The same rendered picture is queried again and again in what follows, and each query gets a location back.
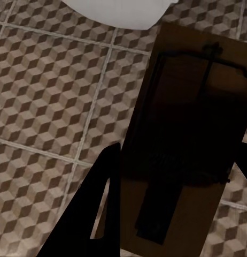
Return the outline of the mousetrap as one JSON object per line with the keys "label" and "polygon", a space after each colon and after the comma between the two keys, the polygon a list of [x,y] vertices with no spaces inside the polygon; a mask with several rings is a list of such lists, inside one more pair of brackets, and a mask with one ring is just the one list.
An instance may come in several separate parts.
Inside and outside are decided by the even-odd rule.
{"label": "mousetrap", "polygon": [[200,257],[246,129],[247,42],[162,20],[121,148],[120,249]]}

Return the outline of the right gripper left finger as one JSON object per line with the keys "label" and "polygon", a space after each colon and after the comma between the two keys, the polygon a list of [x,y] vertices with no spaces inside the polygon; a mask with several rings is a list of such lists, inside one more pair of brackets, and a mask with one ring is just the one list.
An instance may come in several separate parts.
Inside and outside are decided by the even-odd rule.
{"label": "right gripper left finger", "polygon": [[[91,239],[110,178],[104,236]],[[37,257],[120,257],[121,144],[106,147],[39,251]]]}

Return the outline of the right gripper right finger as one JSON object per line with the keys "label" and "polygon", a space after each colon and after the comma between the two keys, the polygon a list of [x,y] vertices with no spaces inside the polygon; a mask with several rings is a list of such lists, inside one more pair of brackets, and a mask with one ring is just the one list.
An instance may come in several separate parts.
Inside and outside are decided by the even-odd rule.
{"label": "right gripper right finger", "polygon": [[235,162],[247,178],[247,143],[241,142],[240,148],[235,159]]}

